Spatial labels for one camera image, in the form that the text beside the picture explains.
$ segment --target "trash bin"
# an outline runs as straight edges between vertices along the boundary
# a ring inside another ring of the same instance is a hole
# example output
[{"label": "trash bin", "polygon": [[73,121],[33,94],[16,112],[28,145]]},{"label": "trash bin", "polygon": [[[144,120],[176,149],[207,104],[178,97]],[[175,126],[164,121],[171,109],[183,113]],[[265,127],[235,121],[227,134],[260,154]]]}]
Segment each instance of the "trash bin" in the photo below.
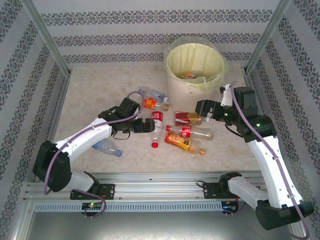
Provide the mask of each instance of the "trash bin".
[{"label": "trash bin", "polygon": [[[214,88],[223,82],[229,69],[212,42],[202,37],[181,36],[165,49],[163,56],[169,103],[175,112],[194,112],[198,101],[212,99]],[[205,78],[180,78],[194,71]]]}]

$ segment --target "red bottle cap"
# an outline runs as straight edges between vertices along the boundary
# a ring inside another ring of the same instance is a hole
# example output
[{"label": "red bottle cap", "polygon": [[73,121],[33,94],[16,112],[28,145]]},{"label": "red bottle cap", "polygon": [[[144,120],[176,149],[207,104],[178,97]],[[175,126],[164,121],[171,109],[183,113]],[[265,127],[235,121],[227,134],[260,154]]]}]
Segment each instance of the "red bottle cap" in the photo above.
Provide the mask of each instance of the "red bottle cap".
[{"label": "red bottle cap", "polygon": [[158,143],[157,143],[157,142],[151,143],[151,147],[153,147],[154,149],[156,149],[156,148],[158,147]]}]

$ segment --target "patterned wallpaper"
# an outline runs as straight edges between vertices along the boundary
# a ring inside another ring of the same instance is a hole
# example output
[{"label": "patterned wallpaper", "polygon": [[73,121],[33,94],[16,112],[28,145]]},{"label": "patterned wallpaper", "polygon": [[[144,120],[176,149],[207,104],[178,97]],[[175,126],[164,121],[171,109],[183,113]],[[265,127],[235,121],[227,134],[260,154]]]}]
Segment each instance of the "patterned wallpaper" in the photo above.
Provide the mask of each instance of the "patterned wallpaper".
[{"label": "patterned wallpaper", "polygon": [[20,1],[0,3],[0,240],[48,137],[64,76]]},{"label": "patterned wallpaper", "polygon": [[164,49],[182,35],[207,38],[245,66],[278,2],[34,1],[70,68],[161,65]]},{"label": "patterned wallpaper", "polygon": [[317,1],[293,1],[251,73],[290,175],[315,207],[307,218],[313,239],[320,239],[319,16]]}]

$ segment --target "plastic bag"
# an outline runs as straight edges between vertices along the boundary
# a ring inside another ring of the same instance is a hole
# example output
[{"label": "plastic bag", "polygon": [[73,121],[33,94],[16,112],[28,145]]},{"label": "plastic bag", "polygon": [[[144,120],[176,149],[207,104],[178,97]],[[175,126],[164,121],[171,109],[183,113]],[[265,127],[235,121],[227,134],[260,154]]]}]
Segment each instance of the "plastic bag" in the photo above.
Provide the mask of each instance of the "plastic bag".
[{"label": "plastic bag", "polygon": [[[163,52],[164,67],[171,80],[182,82],[196,89],[207,91],[224,80],[229,70],[227,60],[209,40],[198,36],[181,36]],[[181,76],[200,72],[194,79]]]}]

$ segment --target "beige floor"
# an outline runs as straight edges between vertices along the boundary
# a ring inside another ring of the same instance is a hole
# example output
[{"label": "beige floor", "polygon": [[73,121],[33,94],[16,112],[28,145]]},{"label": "beige floor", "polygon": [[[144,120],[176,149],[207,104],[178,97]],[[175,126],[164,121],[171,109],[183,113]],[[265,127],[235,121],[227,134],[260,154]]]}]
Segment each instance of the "beige floor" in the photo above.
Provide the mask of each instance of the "beige floor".
[{"label": "beige floor", "polygon": [[[244,86],[239,65],[232,65],[225,76],[226,83],[237,81]],[[100,112],[121,103],[138,86],[149,86],[160,92],[167,90],[167,74],[162,66],[77,67],[73,69],[55,142],[65,139],[90,124]],[[215,99],[221,100],[217,88]],[[148,118],[151,110],[144,109],[141,117]],[[172,125],[174,112],[164,113],[163,124]],[[164,142],[162,131],[159,148],[151,147],[148,133],[131,134],[128,140],[109,139],[123,151],[120,158],[93,148],[80,155],[72,167],[88,172],[204,172],[259,170],[253,153],[244,140],[225,129],[222,122],[211,120],[201,127],[213,128],[213,141],[195,141],[206,150],[204,156],[193,155]]]}]

